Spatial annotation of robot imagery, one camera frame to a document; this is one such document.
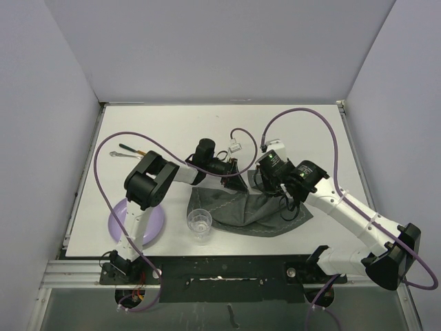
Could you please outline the grey cloth napkin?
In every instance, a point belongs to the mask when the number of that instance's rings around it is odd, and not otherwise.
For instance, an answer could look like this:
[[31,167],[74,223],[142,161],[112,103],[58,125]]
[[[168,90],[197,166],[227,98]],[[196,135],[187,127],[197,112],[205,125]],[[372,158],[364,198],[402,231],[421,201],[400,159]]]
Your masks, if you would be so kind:
[[192,188],[187,213],[196,209],[208,211],[217,230],[252,237],[277,237],[313,219],[305,205],[290,212],[276,197],[200,186]]

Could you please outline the clear drinking glass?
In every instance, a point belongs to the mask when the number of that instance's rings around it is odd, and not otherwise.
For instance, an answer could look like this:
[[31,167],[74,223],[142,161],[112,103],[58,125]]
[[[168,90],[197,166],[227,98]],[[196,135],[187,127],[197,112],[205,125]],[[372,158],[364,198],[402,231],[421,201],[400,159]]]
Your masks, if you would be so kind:
[[202,208],[192,210],[187,216],[187,227],[198,241],[204,242],[212,228],[212,216]]

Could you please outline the purple plate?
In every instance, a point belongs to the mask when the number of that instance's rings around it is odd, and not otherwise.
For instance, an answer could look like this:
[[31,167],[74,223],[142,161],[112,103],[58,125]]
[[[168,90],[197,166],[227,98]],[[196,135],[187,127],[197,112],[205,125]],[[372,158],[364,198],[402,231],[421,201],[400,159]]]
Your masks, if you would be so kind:
[[[113,208],[117,217],[125,222],[125,215],[127,212],[127,199],[124,198],[120,200]],[[143,235],[143,246],[147,245],[151,241],[153,241],[161,232],[163,225],[165,223],[165,211],[162,205],[156,206],[147,222],[147,227]],[[119,227],[116,219],[112,213],[110,213],[107,220],[107,229],[110,233],[110,236],[115,242],[118,242],[121,237],[121,228]]]

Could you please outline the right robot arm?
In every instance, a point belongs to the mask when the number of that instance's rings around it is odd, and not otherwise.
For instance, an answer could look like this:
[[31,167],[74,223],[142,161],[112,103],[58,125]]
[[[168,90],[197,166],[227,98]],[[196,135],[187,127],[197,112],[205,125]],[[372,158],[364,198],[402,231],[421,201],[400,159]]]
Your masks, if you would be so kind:
[[307,276],[316,282],[329,275],[369,277],[386,290],[396,290],[415,261],[421,231],[412,223],[400,225],[353,198],[339,188],[325,170],[311,161],[294,165],[276,151],[266,152],[256,162],[266,189],[293,201],[318,208],[363,242],[363,248],[339,252],[316,250],[318,258],[306,265]]

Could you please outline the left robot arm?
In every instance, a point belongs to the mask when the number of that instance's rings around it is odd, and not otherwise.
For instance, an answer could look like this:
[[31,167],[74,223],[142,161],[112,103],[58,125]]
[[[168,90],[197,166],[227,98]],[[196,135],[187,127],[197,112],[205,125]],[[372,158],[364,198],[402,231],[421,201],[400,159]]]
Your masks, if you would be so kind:
[[246,192],[247,186],[238,173],[237,160],[222,161],[214,156],[216,144],[201,139],[196,150],[183,165],[165,160],[154,151],[148,152],[131,171],[124,182],[127,209],[123,234],[116,250],[110,253],[111,266],[124,283],[133,283],[140,275],[135,262],[141,256],[143,233],[153,208],[164,199],[173,182],[198,185],[210,174],[219,176],[220,183],[229,190]]

